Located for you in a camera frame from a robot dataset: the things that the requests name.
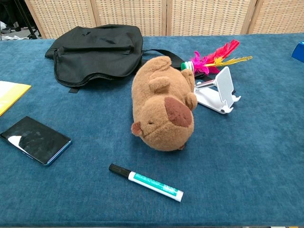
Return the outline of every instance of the yellow folder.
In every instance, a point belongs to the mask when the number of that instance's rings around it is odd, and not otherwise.
[[[25,84],[0,81],[0,116],[30,88]]]

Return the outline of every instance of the blue carpet surface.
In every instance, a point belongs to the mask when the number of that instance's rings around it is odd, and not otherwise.
[[[49,167],[0,141],[0,226],[304,225],[304,34],[144,37],[189,60],[231,39],[236,95],[227,115],[202,105],[186,148],[157,152],[131,134],[132,77],[96,80],[77,94],[54,78],[53,40],[0,42],[0,80],[32,85],[0,132],[28,115],[73,144]],[[108,170],[111,163],[184,191],[181,203]]]

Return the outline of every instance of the brown plush toy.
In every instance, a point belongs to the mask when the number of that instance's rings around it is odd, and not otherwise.
[[[183,149],[194,129],[193,90],[191,70],[174,69],[166,56],[147,61],[132,84],[132,133],[159,151]]]

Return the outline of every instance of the woven partition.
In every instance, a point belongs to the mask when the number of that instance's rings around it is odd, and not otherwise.
[[[168,0],[167,35],[247,32],[256,0]]]
[[[259,0],[248,32],[304,32],[304,0]]]
[[[58,38],[76,26],[95,27],[90,0],[26,0],[43,38]]]
[[[98,25],[136,25],[144,36],[166,34],[166,0],[92,0]]]

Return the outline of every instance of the phone screen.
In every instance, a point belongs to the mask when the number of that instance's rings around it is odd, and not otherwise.
[[[71,142],[70,138],[28,116],[0,136],[44,165],[58,156]]]

